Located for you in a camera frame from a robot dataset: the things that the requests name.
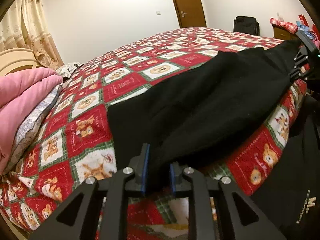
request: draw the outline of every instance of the beige curtain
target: beige curtain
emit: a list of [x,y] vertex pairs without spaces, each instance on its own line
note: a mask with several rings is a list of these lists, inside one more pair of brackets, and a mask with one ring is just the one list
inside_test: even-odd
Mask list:
[[41,0],[15,0],[0,23],[0,51],[32,49],[45,67],[58,69],[63,61],[48,31]]
[[30,47],[25,42],[28,32],[22,20],[21,0],[15,0],[0,22],[0,52]]

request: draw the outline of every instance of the door handle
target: door handle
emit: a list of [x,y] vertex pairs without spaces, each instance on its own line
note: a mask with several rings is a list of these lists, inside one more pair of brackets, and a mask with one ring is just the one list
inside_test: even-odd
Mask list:
[[185,14],[187,14],[187,13],[181,11],[182,18],[184,18],[184,15],[185,15]]

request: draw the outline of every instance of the black fabric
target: black fabric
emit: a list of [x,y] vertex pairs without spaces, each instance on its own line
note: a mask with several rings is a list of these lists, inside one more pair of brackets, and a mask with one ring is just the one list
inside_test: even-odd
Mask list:
[[289,140],[279,163],[252,200],[286,236],[287,239],[319,239],[320,205],[299,215],[309,198],[320,197],[320,152],[314,114],[318,102],[307,97],[300,114],[290,129]]
[[237,16],[234,20],[233,31],[239,33],[247,33],[251,35],[259,35],[259,23],[254,17]]
[[291,40],[268,50],[219,52],[199,68],[110,106],[117,168],[126,167],[148,142],[148,181],[160,186],[167,177],[165,164],[190,155],[208,164],[207,157],[218,154],[217,145],[237,146],[290,86],[288,73],[299,45]]

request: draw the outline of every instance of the red patterned bedsheet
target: red patterned bedsheet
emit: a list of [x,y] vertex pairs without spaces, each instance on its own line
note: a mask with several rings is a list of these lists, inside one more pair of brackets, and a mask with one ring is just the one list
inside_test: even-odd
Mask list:
[[[15,171],[3,176],[0,208],[17,226],[35,230],[88,176],[116,171],[107,109],[170,76],[199,67],[221,51],[268,49],[282,41],[210,28],[169,31],[89,61],[63,85],[55,107]],[[231,176],[251,194],[279,160],[305,93],[296,82],[260,129],[208,173]],[[187,239],[187,202],[168,194],[131,199],[128,239]]]

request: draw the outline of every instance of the floral pillowcase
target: floral pillowcase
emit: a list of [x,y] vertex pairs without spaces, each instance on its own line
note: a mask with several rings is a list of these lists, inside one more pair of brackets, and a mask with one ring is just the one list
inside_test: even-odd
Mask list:
[[58,73],[58,75],[62,76],[63,78],[70,78],[71,74],[82,65],[83,64],[79,62],[68,63],[58,68],[56,72]]
[[3,174],[8,173],[17,164],[24,151],[33,142],[41,123],[56,104],[61,87],[61,84],[55,86],[19,126],[13,141],[11,158],[4,169]]

